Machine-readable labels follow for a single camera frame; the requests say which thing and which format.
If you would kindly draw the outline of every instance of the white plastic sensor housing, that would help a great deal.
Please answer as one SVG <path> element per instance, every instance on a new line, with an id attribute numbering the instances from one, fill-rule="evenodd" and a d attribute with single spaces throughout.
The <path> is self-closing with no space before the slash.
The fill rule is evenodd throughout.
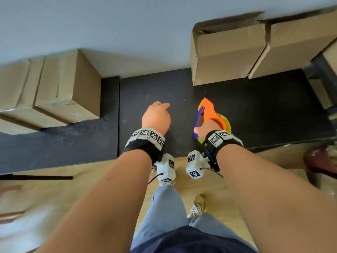
<path id="1" fill-rule="evenodd" d="M 204 170 L 200 168 L 204 168 L 204 164 L 209 162 L 209 159 L 207 157 L 204 158 L 197 150 L 190 152 L 187 157 L 187 174 L 193 179 L 201 178 L 204 175 Z"/>
<path id="2" fill-rule="evenodd" d="M 174 158 L 172 155 L 165 153 L 161 161 L 155 163 L 157 166 L 157 174 L 164 173 L 158 176 L 160 184 L 169 183 L 176 179 L 176 170 L 174 167 Z"/>

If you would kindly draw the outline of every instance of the wire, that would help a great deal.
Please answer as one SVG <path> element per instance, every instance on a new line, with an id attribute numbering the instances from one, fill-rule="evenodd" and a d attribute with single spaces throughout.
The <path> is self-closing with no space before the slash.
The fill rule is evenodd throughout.
<path id="1" fill-rule="evenodd" d="M 209 168 L 200 168 L 200 170 L 211 170 L 211 171 L 215 172 L 216 174 L 218 174 L 220 177 L 223 178 L 223 176 L 220 173 L 216 172 L 215 170 L 212 170 L 212 169 L 209 169 Z"/>
<path id="2" fill-rule="evenodd" d="M 152 181 L 154 181 L 154 179 L 156 178 L 156 177 L 158 177 L 158 176 L 160 176 L 160 175 L 163 175 L 164 173 L 160 173 L 160 174 L 158 174 L 157 176 L 155 176 L 153 179 L 151 179 L 150 180 L 150 182 L 148 182 L 148 185 L 152 182 Z"/>

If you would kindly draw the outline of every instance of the wristband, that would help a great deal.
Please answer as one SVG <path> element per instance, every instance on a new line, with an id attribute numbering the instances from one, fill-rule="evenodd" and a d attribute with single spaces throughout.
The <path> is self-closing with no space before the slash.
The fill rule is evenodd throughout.
<path id="1" fill-rule="evenodd" d="M 236 144 L 243 147 L 242 141 L 227 131 L 211 131 L 206 135 L 206 140 L 203 142 L 206 148 L 205 154 L 210 162 L 214 164 L 213 167 L 216 170 L 219 169 L 216 156 L 221 148 L 229 144 Z"/>
<path id="2" fill-rule="evenodd" d="M 164 136 L 155 129 L 141 128 L 131 135 L 124 152 L 141 149 L 151 157 L 152 164 L 154 164 L 162 159 L 164 142 Z"/>

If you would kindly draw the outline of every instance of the leg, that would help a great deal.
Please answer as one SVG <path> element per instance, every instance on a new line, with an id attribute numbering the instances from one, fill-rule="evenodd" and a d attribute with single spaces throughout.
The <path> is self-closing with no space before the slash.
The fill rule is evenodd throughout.
<path id="1" fill-rule="evenodd" d="M 133 236 L 131 249 L 157 235 L 188 225 L 185 207 L 174 187 L 159 187 L 152 196 L 151 206 L 138 231 Z"/>
<path id="2" fill-rule="evenodd" d="M 249 242 L 239 237 L 232 229 L 209 213 L 203 213 L 201 216 L 188 218 L 188 222 L 190 226 L 197 228 L 204 233 L 227 238 L 235 238 L 257 251 Z"/>

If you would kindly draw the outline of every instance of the forearm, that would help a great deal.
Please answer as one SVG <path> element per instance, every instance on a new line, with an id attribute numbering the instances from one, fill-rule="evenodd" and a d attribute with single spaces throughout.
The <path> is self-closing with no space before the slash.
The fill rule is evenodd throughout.
<path id="1" fill-rule="evenodd" d="M 335 250 L 337 204 L 321 191 L 237 145 L 217 161 L 261 252 Z"/>
<path id="2" fill-rule="evenodd" d="M 142 150 L 123 153 L 38 252 L 128 252 L 151 166 Z"/>

